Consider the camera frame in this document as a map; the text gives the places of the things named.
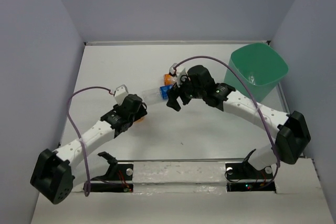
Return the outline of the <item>small orange juice bottle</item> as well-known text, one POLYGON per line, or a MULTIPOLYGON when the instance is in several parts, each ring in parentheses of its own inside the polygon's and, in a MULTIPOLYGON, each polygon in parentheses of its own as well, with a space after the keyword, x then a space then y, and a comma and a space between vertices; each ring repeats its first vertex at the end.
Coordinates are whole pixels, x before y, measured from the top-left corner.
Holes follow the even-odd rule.
POLYGON ((142 117, 142 118, 140 118, 140 119, 138 119, 137 121, 135 121, 134 123, 140 123, 140 122, 143 122, 144 121, 144 119, 145 119, 145 117, 142 117))

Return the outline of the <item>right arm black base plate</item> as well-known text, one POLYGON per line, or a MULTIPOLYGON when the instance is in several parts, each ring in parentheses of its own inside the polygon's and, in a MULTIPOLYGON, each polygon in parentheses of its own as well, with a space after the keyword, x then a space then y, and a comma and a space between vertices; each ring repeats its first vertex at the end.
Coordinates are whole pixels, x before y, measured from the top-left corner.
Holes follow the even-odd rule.
POLYGON ((227 192, 271 191, 276 192, 273 171, 270 166, 256 170, 248 163, 226 163, 225 178, 227 192))

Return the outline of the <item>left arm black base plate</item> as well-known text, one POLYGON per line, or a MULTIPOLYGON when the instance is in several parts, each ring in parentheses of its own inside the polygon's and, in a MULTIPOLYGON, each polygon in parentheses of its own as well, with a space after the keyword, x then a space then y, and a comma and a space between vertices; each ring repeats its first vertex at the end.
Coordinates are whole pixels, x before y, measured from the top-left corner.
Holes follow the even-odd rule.
POLYGON ((132 163, 118 163, 114 168, 108 168, 103 176, 91 180, 91 193, 132 193, 133 170, 132 163))

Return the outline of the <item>clear bottle green blue label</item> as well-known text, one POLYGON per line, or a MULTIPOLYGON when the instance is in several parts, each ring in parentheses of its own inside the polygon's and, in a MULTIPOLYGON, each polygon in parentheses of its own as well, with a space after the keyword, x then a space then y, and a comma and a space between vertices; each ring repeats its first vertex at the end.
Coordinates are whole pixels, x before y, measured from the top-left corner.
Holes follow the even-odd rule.
POLYGON ((247 77, 247 80, 250 84, 252 85, 256 85, 256 79, 255 79, 255 75, 253 73, 250 73, 247 77))

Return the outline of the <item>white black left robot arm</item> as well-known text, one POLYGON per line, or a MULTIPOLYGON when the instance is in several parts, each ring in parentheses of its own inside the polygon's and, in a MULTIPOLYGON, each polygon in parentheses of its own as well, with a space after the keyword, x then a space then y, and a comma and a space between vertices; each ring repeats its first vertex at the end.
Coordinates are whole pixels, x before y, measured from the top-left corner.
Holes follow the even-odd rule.
POLYGON ((127 131, 134 122, 147 115, 146 105, 136 94, 128 94, 120 105, 103 115, 81 137, 54 151, 42 151, 35 164, 30 184, 52 204, 61 203, 78 180, 75 168, 106 142, 127 131))

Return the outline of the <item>long orange label bottle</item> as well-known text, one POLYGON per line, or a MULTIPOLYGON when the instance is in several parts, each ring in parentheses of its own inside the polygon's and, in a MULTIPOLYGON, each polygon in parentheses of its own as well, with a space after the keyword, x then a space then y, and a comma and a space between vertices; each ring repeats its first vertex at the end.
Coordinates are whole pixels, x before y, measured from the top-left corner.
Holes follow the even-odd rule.
POLYGON ((177 82, 177 77, 167 73, 163 76, 163 81, 165 86, 170 86, 177 82))

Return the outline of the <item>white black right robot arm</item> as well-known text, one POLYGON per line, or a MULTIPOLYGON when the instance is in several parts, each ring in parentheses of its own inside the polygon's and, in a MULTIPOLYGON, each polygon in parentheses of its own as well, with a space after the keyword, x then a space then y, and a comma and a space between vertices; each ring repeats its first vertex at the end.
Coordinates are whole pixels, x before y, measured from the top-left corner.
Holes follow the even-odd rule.
POLYGON ((189 70, 183 66, 172 66, 169 74, 175 83, 167 91, 167 106, 179 111, 181 105, 193 99, 201 99, 208 106, 236 115, 265 130, 271 143, 252 150, 244 159, 241 171, 253 178, 262 169, 281 162, 293 165, 297 162, 311 140, 303 114, 277 111, 253 102, 234 87, 217 83, 207 68, 197 65, 189 70))

